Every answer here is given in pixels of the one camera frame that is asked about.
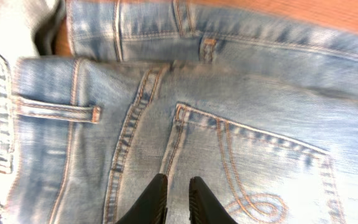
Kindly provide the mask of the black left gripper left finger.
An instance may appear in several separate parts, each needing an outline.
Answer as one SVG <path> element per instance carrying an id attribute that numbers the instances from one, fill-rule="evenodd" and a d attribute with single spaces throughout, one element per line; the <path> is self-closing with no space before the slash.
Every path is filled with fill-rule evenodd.
<path id="1" fill-rule="evenodd" d="M 157 174 L 129 211 L 116 224 L 165 224 L 167 216 L 167 185 L 165 174 Z"/>

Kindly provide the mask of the folded light blue jeans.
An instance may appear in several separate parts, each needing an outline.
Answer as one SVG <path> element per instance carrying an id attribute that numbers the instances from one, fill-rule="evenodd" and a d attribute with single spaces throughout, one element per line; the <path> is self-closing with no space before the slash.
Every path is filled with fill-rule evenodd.
<path id="1" fill-rule="evenodd" d="M 6 222 L 7 196 L 15 179 L 12 79 L 22 57 L 53 52 L 65 16 L 61 0 L 0 0 L 0 223 Z"/>

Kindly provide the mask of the long blue denim jeans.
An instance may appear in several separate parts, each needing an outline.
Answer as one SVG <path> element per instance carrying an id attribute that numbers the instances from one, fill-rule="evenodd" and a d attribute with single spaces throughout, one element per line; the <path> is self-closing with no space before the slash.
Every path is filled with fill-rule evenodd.
<path id="1" fill-rule="evenodd" d="M 358 35 L 183 1 L 71 1 L 72 56 L 22 59 L 11 223 L 114 223 L 155 174 L 238 223 L 358 223 Z"/>

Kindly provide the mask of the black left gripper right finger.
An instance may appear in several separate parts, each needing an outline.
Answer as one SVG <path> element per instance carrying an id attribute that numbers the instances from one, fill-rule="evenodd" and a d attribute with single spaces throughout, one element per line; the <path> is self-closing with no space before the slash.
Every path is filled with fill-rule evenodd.
<path id="1" fill-rule="evenodd" d="M 237 224 L 198 176 L 190 179 L 189 210 L 191 224 Z"/>

